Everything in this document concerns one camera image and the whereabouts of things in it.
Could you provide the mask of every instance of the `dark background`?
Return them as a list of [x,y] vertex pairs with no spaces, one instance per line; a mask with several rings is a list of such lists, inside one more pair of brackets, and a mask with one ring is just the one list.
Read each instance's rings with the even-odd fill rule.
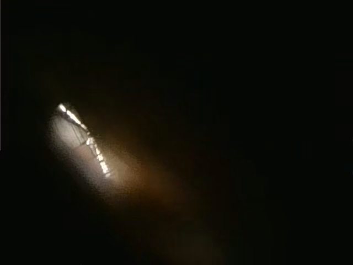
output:
[[293,223],[305,217],[294,212],[313,185],[312,138],[297,126],[286,54],[274,58],[271,44],[258,45],[262,33],[212,18],[123,15],[101,6],[2,5],[2,168],[15,178],[14,247],[28,259],[164,263],[131,247],[129,233],[113,225],[124,212],[78,187],[47,146],[47,120],[69,101],[98,137],[126,140],[137,157],[144,150],[198,190],[200,218],[225,264],[295,259]]

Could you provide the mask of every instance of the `black background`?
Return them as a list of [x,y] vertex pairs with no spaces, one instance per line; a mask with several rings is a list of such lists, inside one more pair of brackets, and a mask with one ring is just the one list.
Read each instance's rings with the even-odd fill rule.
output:
[[311,121],[297,117],[309,99],[298,107],[290,59],[286,50],[273,56],[269,32],[213,16],[203,22],[192,15],[196,23],[169,13],[129,17],[123,7],[97,3],[13,1],[2,14],[2,69],[9,73],[2,149],[16,179],[21,253],[82,264],[159,262],[113,236],[114,213],[78,189],[47,147],[46,121],[68,100],[81,116],[95,106],[88,121],[98,135],[114,131],[114,122],[126,125],[118,136],[134,135],[132,150],[143,146],[199,190],[207,202],[202,218],[226,250],[225,263],[295,259],[293,223],[305,222],[295,205],[313,185],[310,129],[298,127]]

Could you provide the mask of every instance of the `glowing light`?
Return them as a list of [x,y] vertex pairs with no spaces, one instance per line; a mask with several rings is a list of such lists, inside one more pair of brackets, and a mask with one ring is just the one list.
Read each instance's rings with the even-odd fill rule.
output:
[[59,104],[58,108],[62,111],[62,112],[66,112],[66,108],[63,104]]
[[99,161],[103,161],[103,156],[102,155],[98,155],[97,158],[98,158]]
[[100,166],[103,170],[103,173],[107,173],[109,171],[108,167],[106,166],[106,163],[104,161],[100,163]]
[[77,117],[75,116],[75,114],[73,114],[71,111],[66,111],[67,115],[73,119],[77,124],[81,125],[81,122],[79,121],[79,119],[77,119]]

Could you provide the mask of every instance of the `bright light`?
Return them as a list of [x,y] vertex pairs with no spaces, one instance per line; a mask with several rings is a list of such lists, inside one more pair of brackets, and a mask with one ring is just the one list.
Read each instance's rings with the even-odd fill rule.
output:
[[102,155],[98,155],[97,158],[98,158],[99,161],[103,161],[103,156]]
[[63,105],[63,104],[59,104],[59,109],[61,110],[61,111],[63,111],[63,112],[66,112],[66,108],[65,108],[65,106]]
[[106,163],[103,161],[100,163],[100,166],[103,170],[103,173],[107,173],[108,172],[108,167],[106,166]]
[[75,116],[75,114],[73,114],[71,111],[66,111],[67,115],[73,119],[77,124],[81,125],[81,122],[79,121],[79,119],[77,119],[77,117]]

